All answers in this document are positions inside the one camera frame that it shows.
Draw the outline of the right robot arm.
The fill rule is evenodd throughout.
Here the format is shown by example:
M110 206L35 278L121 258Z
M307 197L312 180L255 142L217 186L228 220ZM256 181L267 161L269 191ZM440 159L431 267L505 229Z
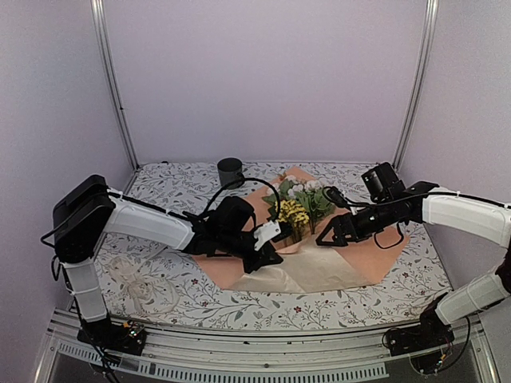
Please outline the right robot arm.
M371 192L370 204L345 198L334 187L324 191L337 207L350 212L337 215L316 239L319 246L345 247L376 237L391 225L424 223L447 227L465 236L476 247L483 242L510 249L510 206L481 197L451 191L437 184L420 181L409 188L399 186ZM476 312L487 310L510 296L510 255L488 272L464 286L433 300L421 313L413 341L421 348L431 347L444 333L444 327Z

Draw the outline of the peach wrapping paper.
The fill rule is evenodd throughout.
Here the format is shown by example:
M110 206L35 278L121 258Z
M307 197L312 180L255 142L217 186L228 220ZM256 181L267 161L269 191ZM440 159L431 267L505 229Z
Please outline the peach wrapping paper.
M306 294L345 290L377 284L390 272L408 238L400 243L394 226L373 239L346 247L318 247L315 237L307 235L300 243L275 245L283 262L244 272L235 257L196 256L200 269L221 289L262 293Z

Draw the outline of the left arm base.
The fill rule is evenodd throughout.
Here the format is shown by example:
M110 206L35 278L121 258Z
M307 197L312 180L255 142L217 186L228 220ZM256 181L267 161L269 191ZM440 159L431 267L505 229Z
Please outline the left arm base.
M145 347L147 332L145 327L133 320L122 324L112 322L109 314L105 318L87 322L78 312L81 328L77 340L97 347L126 353L131 355L142 355Z

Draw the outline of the white purple flower bunch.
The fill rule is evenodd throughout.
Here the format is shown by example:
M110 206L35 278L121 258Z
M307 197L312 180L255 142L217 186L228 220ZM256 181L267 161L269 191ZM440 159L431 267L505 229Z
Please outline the white purple flower bunch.
M279 197L268 188L267 194L262 198L268 205L270 216L277 216L279 219L282 200L296 200L305 207L310 217L309 228L304 236L313 235L318 224L335 211L335 205L323 195L323 184L297 167L280 174L272 187Z

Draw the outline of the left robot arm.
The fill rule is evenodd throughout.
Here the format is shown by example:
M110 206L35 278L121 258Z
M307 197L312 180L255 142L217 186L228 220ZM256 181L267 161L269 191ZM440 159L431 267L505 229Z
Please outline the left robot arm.
M175 213L128 197L108 187L105 178L92 175L61 199L53 208L53 229L41 237L64 268L69 291L75 298L89 335L102 346L119 338L111 323L92 258L105 233L118 233L164 244L188 255L241 259L244 272L280 264L272 240L281 233L279 216L255 224L254 207L237 196L208 202L198 215Z

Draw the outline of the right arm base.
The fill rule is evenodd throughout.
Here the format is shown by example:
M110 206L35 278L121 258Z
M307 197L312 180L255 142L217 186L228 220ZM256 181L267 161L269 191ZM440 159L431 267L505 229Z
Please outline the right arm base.
M426 308L420 314L418 325L393 327L382 336L382 345L390 351L391 356L445 346L446 350L412 358L412 367L422 375L439 373L446 367L446 361L452 355L453 341L451 325L445 325L436 315L434 308Z

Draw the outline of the yellow flower bunch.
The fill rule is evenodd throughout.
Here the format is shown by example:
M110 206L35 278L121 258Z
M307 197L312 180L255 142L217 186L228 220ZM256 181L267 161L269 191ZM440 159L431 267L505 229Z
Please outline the yellow flower bunch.
M285 223L291 228L291 238L294 243L300 242L309 228L310 217L305 207L294 199L280 202L279 223Z

